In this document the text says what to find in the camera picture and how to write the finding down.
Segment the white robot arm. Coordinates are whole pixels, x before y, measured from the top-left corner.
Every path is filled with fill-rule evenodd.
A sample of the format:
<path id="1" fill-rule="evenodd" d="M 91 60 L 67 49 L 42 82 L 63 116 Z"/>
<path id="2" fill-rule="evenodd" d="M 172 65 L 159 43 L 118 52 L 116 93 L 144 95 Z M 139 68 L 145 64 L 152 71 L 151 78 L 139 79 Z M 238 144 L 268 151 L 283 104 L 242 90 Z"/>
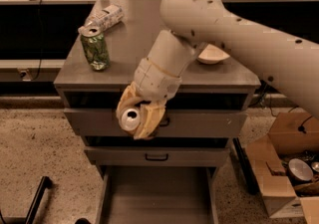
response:
<path id="1" fill-rule="evenodd" d="M 166 28 L 142 58 L 116 116 L 135 139 L 155 131 L 188 65 L 210 44 L 314 117 L 319 117 L 319 46 L 238 17 L 220 0 L 161 0 Z"/>

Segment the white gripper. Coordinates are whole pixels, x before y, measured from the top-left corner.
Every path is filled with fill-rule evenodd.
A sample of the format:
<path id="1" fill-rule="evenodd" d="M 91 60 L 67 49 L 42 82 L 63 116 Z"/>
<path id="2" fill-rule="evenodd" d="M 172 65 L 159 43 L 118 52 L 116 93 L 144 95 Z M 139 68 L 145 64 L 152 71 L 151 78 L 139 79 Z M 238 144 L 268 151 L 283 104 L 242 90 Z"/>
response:
<path id="1" fill-rule="evenodd" d="M 141 104 L 141 122 L 134 139 L 149 139 L 165 113 L 166 101 L 175 96 L 180 84 L 181 77 L 170 76 L 149 59 L 141 59 L 133 82 L 126 87 L 118 103 L 116 117 L 119 124 L 121 112 L 125 108 L 137 108 L 144 99 L 150 103 Z"/>

